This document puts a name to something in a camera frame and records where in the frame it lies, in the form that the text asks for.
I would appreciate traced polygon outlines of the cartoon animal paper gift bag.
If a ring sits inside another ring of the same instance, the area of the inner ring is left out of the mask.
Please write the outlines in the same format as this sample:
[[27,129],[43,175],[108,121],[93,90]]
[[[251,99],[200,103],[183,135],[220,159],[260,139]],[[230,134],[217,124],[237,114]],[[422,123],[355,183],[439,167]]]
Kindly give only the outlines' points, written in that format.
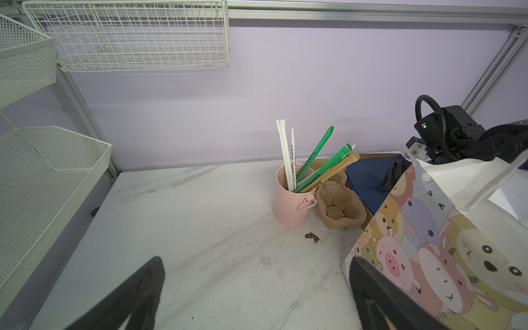
[[350,290],[362,257],[449,329],[526,329],[526,161],[412,162],[391,194],[400,225],[365,228],[342,264]]

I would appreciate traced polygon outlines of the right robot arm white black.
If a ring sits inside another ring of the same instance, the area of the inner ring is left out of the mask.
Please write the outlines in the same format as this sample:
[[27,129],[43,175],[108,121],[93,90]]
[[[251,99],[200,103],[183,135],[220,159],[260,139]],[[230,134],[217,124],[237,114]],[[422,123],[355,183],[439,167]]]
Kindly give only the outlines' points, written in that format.
[[[485,130],[464,113],[458,105],[443,108],[445,143],[458,160],[467,158],[491,161],[500,158],[508,163],[527,150],[527,121],[520,120]],[[415,129],[422,137],[432,164],[449,163],[439,141],[438,118],[430,114],[417,121]]]

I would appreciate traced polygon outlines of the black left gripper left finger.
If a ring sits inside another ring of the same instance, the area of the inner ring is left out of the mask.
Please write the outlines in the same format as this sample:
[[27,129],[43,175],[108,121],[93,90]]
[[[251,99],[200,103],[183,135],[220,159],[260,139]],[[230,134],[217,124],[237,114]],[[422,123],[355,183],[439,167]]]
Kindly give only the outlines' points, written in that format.
[[153,329],[165,280],[162,259],[153,257],[68,329]]

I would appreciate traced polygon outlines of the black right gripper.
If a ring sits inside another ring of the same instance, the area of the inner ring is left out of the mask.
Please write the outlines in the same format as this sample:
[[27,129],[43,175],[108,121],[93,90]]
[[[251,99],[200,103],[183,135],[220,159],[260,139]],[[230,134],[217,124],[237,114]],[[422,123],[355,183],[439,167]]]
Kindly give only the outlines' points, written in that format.
[[[462,151],[479,142],[485,129],[477,124],[459,105],[442,108],[444,113],[444,129],[438,116],[433,113],[422,115],[421,107],[415,107],[417,122],[414,125],[423,144],[426,146],[428,157],[432,164],[445,164],[452,162],[441,146],[441,137],[445,140],[445,149],[457,159],[463,159]],[[380,185],[379,192],[391,192],[400,177],[410,167],[411,162],[406,159],[398,160],[389,165],[386,175]]]

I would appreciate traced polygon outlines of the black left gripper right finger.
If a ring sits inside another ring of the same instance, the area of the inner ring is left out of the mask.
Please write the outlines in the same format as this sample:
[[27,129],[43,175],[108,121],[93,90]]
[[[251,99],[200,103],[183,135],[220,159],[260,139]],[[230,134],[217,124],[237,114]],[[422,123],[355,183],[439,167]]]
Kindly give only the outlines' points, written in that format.
[[445,329],[362,257],[349,266],[349,283],[363,329]]

